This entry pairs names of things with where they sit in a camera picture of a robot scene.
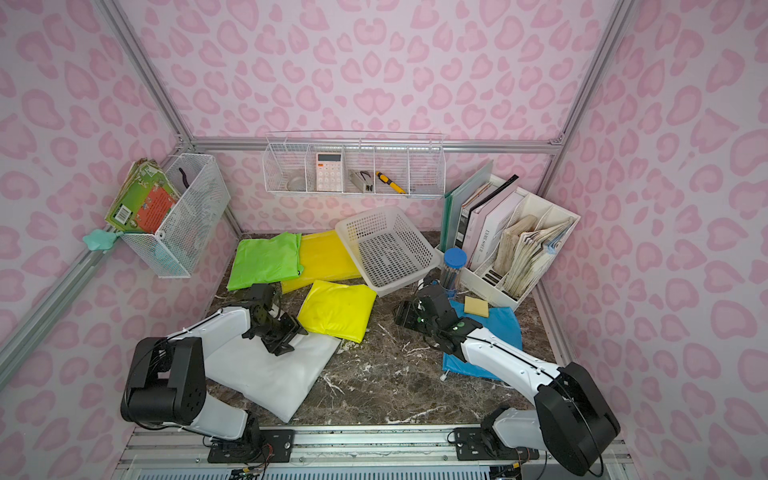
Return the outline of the white raincoat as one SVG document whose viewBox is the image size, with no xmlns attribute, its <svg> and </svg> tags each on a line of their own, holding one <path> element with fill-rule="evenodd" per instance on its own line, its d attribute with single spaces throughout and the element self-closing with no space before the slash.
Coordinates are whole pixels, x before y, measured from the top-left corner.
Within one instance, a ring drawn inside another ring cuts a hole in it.
<svg viewBox="0 0 768 480">
<path fill-rule="evenodd" d="M 288 422 L 339 344 L 338 338 L 310 333 L 293 339 L 293 351 L 275 356 L 259 338 L 237 337 L 207 356 L 205 370 L 209 379 Z"/>
</svg>

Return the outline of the bright yellow raincoat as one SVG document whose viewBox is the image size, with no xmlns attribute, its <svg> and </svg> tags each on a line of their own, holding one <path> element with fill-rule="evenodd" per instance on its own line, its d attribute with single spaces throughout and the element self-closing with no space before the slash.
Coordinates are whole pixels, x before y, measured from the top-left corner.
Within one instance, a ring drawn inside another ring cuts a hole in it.
<svg viewBox="0 0 768 480">
<path fill-rule="evenodd" d="M 313 283 L 298 321 L 311 333 L 361 343 L 377 294 L 366 285 Z"/>
</svg>

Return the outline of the white plastic basket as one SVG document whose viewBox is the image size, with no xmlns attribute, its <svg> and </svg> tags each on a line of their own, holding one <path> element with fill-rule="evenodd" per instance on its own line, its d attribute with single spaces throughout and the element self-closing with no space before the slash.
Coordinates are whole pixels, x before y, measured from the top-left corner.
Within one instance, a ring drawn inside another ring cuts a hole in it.
<svg viewBox="0 0 768 480">
<path fill-rule="evenodd" d="M 434 247 L 398 207 L 364 211 L 338 222 L 335 232 L 379 297 L 422 279 L 441 263 Z"/>
</svg>

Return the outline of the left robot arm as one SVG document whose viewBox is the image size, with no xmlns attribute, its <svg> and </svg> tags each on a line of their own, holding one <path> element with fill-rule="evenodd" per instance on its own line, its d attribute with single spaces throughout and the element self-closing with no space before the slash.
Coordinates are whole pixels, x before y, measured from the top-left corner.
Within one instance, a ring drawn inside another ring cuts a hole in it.
<svg viewBox="0 0 768 480">
<path fill-rule="evenodd" d="M 210 451 L 229 458 L 256 455 L 267 444 L 257 420 L 207 393 L 205 359 L 235 338 L 261 339 L 277 357 L 307 331 L 282 308 L 270 284 L 243 291 L 238 301 L 166 337 L 138 342 L 130 363 L 120 414 L 147 430 L 180 427 L 211 439 Z"/>
</svg>

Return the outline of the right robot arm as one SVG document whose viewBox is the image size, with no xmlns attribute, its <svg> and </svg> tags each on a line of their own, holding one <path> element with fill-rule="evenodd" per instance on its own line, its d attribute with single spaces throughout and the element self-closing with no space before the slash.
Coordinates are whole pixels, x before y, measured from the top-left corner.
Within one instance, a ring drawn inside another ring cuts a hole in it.
<svg viewBox="0 0 768 480">
<path fill-rule="evenodd" d="M 582 365 L 561 367 L 503 341 L 480 322 L 460 317 L 438 284 L 425 285 L 394 309 L 397 325 L 415 331 L 429 344 L 458 360 L 478 366 L 523 395 L 533 411 L 501 407 L 484 419 L 483 448 L 497 456 L 527 447 L 544 450 L 570 473 L 584 476 L 621 428 Z"/>
</svg>

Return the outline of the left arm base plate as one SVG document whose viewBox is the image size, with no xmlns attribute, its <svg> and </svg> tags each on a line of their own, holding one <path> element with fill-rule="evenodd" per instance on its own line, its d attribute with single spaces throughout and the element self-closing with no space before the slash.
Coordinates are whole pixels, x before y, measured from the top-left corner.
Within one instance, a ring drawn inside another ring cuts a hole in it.
<svg viewBox="0 0 768 480">
<path fill-rule="evenodd" d="M 247 432 L 238 440 L 214 438 L 209 448 L 209 464 L 288 463 L 292 454 L 296 431 L 267 429 L 253 434 Z"/>
</svg>

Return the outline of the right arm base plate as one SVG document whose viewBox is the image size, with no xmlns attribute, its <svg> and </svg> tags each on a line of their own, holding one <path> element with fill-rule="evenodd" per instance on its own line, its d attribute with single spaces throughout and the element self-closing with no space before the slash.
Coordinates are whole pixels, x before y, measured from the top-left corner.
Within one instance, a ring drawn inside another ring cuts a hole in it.
<svg viewBox="0 0 768 480">
<path fill-rule="evenodd" d="M 521 461 L 538 460 L 540 454 L 527 447 L 507 447 L 491 429 L 482 427 L 457 427 L 446 436 L 455 447 L 459 461 Z"/>
</svg>

